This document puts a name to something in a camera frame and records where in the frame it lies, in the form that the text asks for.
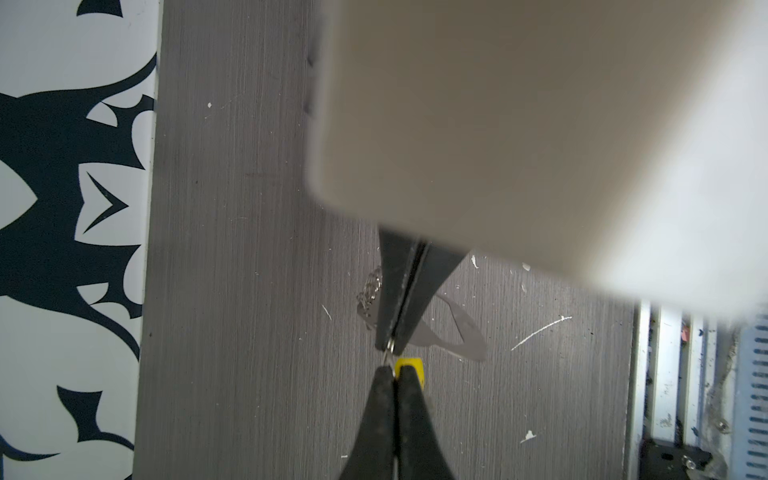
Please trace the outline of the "yellow key tag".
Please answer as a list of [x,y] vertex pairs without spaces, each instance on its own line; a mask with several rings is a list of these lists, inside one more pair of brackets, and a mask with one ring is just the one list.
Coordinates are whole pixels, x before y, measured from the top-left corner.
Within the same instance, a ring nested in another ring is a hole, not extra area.
[[401,372],[404,368],[411,368],[414,370],[421,389],[424,389],[425,371],[422,359],[417,357],[399,357],[394,365],[394,374],[396,379],[400,379]]

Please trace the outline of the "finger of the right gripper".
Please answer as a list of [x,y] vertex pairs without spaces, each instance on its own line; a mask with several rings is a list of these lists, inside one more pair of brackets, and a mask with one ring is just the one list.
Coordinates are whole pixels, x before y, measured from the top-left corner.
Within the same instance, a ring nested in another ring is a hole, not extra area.
[[432,242],[416,242],[412,246],[394,308],[391,334],[394,350],[405,349],[433,296],[466,255],[467,251]]
[[379,229],[381,289],[377,296],[377,349],[402,353],[420,322],[425,306],[417,288],[427,244],[385,228]]

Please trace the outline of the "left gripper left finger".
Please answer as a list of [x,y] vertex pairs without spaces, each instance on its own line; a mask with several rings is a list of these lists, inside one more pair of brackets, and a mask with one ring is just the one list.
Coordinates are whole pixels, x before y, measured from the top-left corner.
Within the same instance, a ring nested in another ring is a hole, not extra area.
[[341,480],[394,477],[395,379],[389,366],[376,369],[354,445]]

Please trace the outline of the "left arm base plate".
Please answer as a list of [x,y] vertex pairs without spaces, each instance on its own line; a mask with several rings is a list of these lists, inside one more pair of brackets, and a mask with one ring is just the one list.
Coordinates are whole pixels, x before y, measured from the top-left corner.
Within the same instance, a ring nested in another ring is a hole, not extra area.
[[713,455],[699,448],[679,447],[674,443],[645,440],[640,447],[640,480],[708,479],[705,474]]

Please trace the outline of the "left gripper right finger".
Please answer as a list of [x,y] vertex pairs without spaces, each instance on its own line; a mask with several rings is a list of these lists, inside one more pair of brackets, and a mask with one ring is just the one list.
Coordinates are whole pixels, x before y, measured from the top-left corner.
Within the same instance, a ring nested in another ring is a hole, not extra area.
[[398,478],[453,479],[416,374],[404,368],[396,384]]

